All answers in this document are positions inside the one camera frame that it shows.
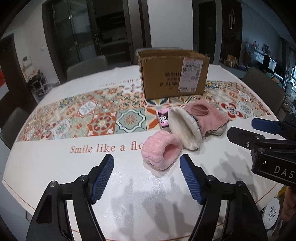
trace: red border line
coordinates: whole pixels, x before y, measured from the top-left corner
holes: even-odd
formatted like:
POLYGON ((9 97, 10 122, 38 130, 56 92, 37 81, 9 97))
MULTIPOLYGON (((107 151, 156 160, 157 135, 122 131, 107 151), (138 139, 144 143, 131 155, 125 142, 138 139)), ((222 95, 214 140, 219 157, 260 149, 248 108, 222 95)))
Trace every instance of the red border line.
MULTIPOLYGON (((256 203, 258 203, 261 199, 263 199, 268 193, 271 192, 272 189, 274 189, 274 187, 277 185, 278 183, 276 183, 263 197, 261 197, 256 203)), ((9 188, 20 198, 22 199, 10 186, 9 188)), ((22 199, 22 201, 27 204, 28 206, 30 206, 32 209, 36 210, 35 208, 33 208, 30 204, 28 204, 24 199, 22 199)), ((79 231, 75 230, 75 229, 71 229, 72 231, 76 232, 76 233, 80 233, 79 231)), ((187 236, 184 236, 184 237, 178 237, 178 238, 173 238, 173 239, 166 239, 166 240, 157 240, 157 241, 172 241, 172 240, 177 240, 177 239, 183 239, 183 238, 187 238, 189 237, 190 235, 187 235, 187 236)), ((106 239, 108 241, 121 241, 121 240, 112 240, 112 239, 106 239)))

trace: brown box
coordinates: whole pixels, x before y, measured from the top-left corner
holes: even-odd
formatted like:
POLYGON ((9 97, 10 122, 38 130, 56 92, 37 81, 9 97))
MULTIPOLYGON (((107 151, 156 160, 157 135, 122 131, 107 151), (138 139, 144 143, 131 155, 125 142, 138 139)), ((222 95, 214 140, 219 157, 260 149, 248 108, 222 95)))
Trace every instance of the brown box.
POLYGON ((192 50, 145 50, 138 52, 137 56, 146 99, 203 94, 209 57, 192 50), (184 88, 179 88, 185 57, 202 60, 199 78, 196 77, 198 84, 193 92, 193 89, 181 92, 184 88))

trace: floral tile pattern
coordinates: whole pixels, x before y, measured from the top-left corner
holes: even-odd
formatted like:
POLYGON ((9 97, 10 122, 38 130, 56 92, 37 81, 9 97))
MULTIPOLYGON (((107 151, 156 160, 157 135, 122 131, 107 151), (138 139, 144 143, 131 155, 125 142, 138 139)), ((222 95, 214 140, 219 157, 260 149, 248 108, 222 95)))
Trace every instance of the floral tile pattern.
POLYGON ((29 117, 17 141, 158 130, 160 126, 156 110, 171 106, 183 107, 200 98, 224 111, 230 120, 270 114, 239 83, 207 81, 202 95, 146 100, 141 82, 137 81, 78 94, 40 107, 29 117))
POLYGON ((146 131, 145 108, 119 110, 115 133, 146 131))

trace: small pink box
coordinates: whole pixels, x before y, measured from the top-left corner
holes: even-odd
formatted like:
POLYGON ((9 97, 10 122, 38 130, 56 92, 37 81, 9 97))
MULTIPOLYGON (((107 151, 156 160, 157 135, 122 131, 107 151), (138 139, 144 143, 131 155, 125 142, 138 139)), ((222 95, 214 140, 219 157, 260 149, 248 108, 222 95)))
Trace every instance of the small pink box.
POLYGON ((170 132, 170 127, 168 125, 168 111, 170 110, 169 108, 165 108, 162 110, 156 110, 156 116, 158 119, 158 122, 161 126, 161 128, 165 131, 170 132))

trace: dining table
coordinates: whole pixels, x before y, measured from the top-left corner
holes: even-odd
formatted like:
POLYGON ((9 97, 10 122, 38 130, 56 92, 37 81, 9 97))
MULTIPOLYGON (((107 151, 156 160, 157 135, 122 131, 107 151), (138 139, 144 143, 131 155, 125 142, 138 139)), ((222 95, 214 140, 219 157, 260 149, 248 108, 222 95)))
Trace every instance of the dining table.
MULTIPOLYGON (((3 184, 30 214, 49 182, 73 182, 98 166, 106 154, 114 169, 102 198, 92 205, 107 240, 187 240, 202 206, 195 201, 180 169, 180 156, 159 171, 143 161, 145 140, 161 129, 156 111, 184 107, 203 98, 227 115, 230 127, 254 130, 251 120, 277 120, 269 107, 239 78, 209 65, 202 95, 146 100, 138 65, 71 80, 52 89, 30 114, 11 149, 3 184)), ((246 183, 259 210, 282 185, 253 174, 250 151, 221 136, 207 135, 194 151, 182 149, 196 166, 221 182, 246 183)), ((227 201, 222 201, 219 237, 227 201)), ((75 240, 81 240, 73 202, 67 201, 75 240)))

